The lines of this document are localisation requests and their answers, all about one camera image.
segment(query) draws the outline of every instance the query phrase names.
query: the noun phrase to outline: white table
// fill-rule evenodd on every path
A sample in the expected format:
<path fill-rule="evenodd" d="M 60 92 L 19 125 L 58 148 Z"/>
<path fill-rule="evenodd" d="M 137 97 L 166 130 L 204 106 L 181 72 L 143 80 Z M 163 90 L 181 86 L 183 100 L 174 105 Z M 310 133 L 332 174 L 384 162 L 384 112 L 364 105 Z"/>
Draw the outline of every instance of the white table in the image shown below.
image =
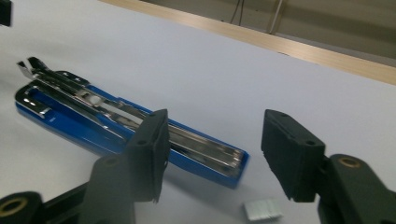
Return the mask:
<path fill-rule="evenodd" d="M 276 198 L 274 223 L 319 223 L 315 203 L 289 202 L 260 150 L 263 111 L 280 110 L 327 144 L 368 162 L 396 189 L 396 87 L 221 35 L 98 1 L 14 1 L 0 27 L 0 198 L 47 201 L 89 179 L 97 156 L 16 112 L 30 56 L 114 95 L 246 150 L 236 190 L 170 165 L 158 204 L 138 203 L 137 223 L 246 223 L 244 202 Z"/>

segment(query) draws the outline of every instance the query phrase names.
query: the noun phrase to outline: small metal block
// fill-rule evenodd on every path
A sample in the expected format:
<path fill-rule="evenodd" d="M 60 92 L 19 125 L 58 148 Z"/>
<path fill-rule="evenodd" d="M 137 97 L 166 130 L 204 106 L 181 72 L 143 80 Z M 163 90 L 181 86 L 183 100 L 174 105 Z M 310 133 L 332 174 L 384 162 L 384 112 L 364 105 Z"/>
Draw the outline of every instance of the small metal block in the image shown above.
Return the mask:
<path fill-rule="evenodd" d="M 280 208 L 274 199 L 245 203 L 244 207 L 247 219 L 250 222 L 261 222 L 282 217 Z"/>

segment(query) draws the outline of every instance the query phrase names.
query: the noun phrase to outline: stapler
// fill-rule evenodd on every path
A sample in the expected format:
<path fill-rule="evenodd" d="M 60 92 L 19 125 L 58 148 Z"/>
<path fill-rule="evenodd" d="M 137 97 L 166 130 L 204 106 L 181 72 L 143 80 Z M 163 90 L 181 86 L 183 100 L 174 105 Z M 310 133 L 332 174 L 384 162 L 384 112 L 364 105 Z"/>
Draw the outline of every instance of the stapler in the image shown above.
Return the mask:
<path fill-rule="evenodd" d="M 19 112 L 101 155 L 120 154 L 150 110 L 115 97 L 67 71 L 52 71 L 35 57 L 18 66 L 32 79 L 15 95 Z M 169 162 L 234 189 L 248 162 L 246 151 L 169 119 Z"/>

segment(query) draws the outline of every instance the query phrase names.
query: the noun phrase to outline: blue stapler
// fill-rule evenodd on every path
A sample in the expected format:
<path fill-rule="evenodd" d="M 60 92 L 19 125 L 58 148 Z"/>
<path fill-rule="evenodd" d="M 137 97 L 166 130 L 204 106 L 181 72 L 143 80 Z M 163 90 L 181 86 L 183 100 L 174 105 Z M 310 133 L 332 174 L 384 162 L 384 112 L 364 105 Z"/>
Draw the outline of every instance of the blue stapler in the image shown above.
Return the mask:
<path fill-rule="evenodd" d="M 67 71 L 52 71 L 39 59 L 18 66 L 32 81 L 17 91 L 20 113 L 73 142 L 106 155 L 121 153 L 150 110 L 98 89 Z M 246 151 L 169 119 L 169 161 L 234 189 L 248 162 Z"/>

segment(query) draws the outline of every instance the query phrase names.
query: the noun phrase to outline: floor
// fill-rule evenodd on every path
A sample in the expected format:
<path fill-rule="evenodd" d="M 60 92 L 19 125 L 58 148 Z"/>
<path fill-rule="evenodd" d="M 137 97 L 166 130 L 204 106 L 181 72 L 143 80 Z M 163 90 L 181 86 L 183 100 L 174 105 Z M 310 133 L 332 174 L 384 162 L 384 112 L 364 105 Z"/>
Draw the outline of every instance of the floor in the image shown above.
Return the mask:
<path fill-rule="evenodd" d="M 396 67 L 394 0 L 144 0 Z"/>

